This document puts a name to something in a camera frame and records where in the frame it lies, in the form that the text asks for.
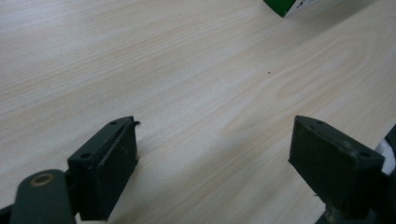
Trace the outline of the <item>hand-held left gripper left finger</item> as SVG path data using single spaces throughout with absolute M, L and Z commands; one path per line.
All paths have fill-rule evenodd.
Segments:
M 67 159 L 80 218 L 107 220 L 138 164 L 132 116 L 106 124 Z

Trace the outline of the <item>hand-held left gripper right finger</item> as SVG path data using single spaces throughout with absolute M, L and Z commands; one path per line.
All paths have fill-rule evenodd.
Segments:
M 367 216 L 385 158 L 324 121 L 294 119 L 290 164 L 307 185 L 346 218 Z

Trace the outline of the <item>white object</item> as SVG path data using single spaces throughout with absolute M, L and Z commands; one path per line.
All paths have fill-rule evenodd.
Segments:
M 386 139 L 383 139 L 376 147 L 375 151 L 385 158 L 382 166 L 382 172 L 386 175 L 391 175 L 396 168 L 396 158 L 389 142 Z

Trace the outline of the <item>green and white box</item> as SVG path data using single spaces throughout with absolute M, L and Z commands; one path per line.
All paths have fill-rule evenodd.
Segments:
M 263 0 L 281 18 L 285 18 L 306 7 L 310 7 L 320 0 Z

